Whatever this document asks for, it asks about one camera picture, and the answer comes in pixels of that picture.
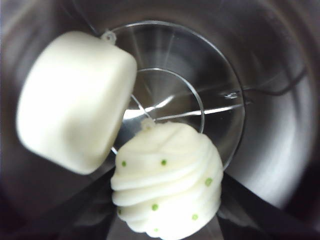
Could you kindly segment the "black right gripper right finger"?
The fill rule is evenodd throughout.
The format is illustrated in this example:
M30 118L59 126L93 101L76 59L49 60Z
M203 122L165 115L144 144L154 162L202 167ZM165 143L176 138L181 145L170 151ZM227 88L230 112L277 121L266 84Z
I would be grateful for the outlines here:
M229 174L222 180L219 224L226 240L318 240L320 232L264 201Z

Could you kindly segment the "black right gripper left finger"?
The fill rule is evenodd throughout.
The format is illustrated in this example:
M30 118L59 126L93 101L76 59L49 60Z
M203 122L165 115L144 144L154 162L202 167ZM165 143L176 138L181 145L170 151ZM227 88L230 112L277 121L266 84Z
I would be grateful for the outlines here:
M3 210L2 240L105 240L115 218L108 171L67 201L40 217L23 222Z

